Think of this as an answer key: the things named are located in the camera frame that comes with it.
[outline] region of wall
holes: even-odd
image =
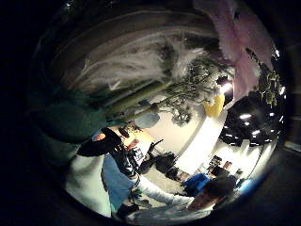
[[[242,169],[241,177],[247,177],[254,169],[262,149],[262,146],[249,147],[248,144],[249,141],[244,140],[241,147],[236,147],[219,140],[211,157],[214,155],[221,157],[223,159],[221,167],[226,161],[232,162],[229,167],[230,174],[235,174],[236,170]]]
[[[259,159],[258,164],[257,164],[256,168],[253,170],[250,177],[257,177],[262,173],[262,171],[264,170],[265,165],[267,164],[268,160],[270,159],[276,145],[277,145],[277,139],[264,146],[262,154],[261,154],[261,158]]]
[[[170,113],[159,113],[160,120],[152,128],[146,129],[146,131],[154,137],[155,141],[159,141],[160,139],[164,140],[157,146],[159,150],[181,154],[182,151],[186,149],[191,138],[195,136],[196,131],[205,120],[203,106],[194,106],[194,108],[195,114],[191,121],[184,127],[173,124],[171,121],[172,115]]]
[[[223,129],[228,111],[223,111],[217,119],[206,117],[195,138],[189,143],[176,163],[176,167],[194,174],[200,164],[208,160]]]

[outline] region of yellow sign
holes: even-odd
[[[209,105],[208,102],[203,102],[206,115],[208,117],[217,118],[223,110],[224,103],[225,103],[224,94],[220,94],[214,97],[214,105]]]

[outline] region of ceiling light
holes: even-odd
[[[250,118],[250,117],[251,117],[250,114],[243,114],[243,115],[241,115],[239,118],[241,118],[242,120],[244,120],[244,119],[248,119],[248,118]]]
[[[220,90],[223,93],[225,93],[225,92],[229,91],[230,89],[232,89],[232,84],[231,83],[226,83],[224,86],[221,87]]]
[[[252,135],[257,135],[260,132],[261,132],[260,130],[255,130],[255,131],[252,132]]]
[[[282,95],[284,92],[285,92],[285,87],[282,87],[279,94]]]
[[[280,57],[280,52],[279,52],[279,50],[276,50],[275,53],[276,53],[276,56],[277,56],[277,57]]]

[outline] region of white sleeve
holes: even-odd
[[[173,194],[167,193],[144,176],[140,176],[140,182],[137,188],[139,188],[148,197],[165,204],[182,203],[190,201],[191,199],[189,197],[178,195],[175,196]]]

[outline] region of hair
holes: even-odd
[[[236,180],[234,176],[217,177],[209,181],[204,190],[217,198],[223,198],[232,193],[236,185]]]

